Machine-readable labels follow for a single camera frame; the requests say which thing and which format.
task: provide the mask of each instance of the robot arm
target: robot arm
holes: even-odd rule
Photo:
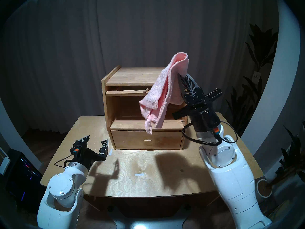
[[[92,164],[95,161],[105,161],[108,155],[108,140],[102,141],[99,154],[87,148],[89,136],[75,141],[70,149],[72,160],[64,163],[64,172],[53,176],[41,200],[37,221],[43,229],[74,229],[80,211],[81,201],[84,196],[79,188],[85,181]],[[59,211],[54,206],[54,200],[69,211]]]
[[[212,102],[221,94],[216,89],[204,95],[202,88],[188,74],[178,74],[181,95],[187,104],[173,113],[174,119],[188,115],[192,123],[187,124],[182,134],[190,141],[200,143],[199,153],[218,190],[232,213],[236,228],[261,229],[271,223],[258,206],[255,195],[255,181],[236,140],[224,136],[219,117],[213,111]],[[185,129],[194,126],[197,140],[188,137]]]

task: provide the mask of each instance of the gray curtain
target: gray curtain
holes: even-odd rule
[[[250,74],[249,23],[263,0],[28,0],[1,37],[6,75],[29,126],[69,131],[82,115],[103,115],[101,79],[116,65],[166,66],[189,55],[205,93],[224,95]]]

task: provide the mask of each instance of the pink towel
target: pink towel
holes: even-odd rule
[[[145,130],[148,134],[152,134],[151,121],[156,123],[155,128],[162,128],[169,103],[175,105],[183,103],[177,73],[185,77],[187,69],[188,55],[184,52],[177,53],[161,71],[149,93],[139,101],[142,116],[146,119]]]

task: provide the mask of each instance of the white label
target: white label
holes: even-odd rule
[[[260,80],[260,72],[254,71],[253,76],[252,76],[252,82],[255,84],[258,84],[258,81]]]

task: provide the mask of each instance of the white pillar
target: white pillar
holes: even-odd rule
[[[278,13],[278,44],[270,76],[241,137],[252,155],[277,121],[291,91],[299,64],[301,37],[298,20],[283,0],[278,0]]]

